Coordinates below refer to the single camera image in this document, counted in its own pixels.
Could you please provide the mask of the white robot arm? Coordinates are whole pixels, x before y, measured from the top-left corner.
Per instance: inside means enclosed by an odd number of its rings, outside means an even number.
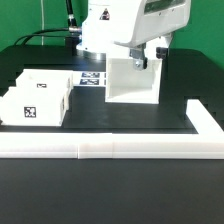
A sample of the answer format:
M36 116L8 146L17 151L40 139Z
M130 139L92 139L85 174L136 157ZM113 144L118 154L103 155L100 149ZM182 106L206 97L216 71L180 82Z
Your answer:
M110 44L126 47L134 68L147 68L146 43L187 25L191 0L88 0L80 55L105 60Z

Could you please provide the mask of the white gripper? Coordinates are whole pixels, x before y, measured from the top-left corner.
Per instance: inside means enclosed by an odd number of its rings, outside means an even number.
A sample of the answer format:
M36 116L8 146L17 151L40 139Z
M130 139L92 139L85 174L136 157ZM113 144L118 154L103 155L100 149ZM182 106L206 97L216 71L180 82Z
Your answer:
M121 31L114 36L114 44L121 48L121 52L127 58L133 59L133 66L136 70L145 70L148 59L164 60L167 57L172 39L171 32Z

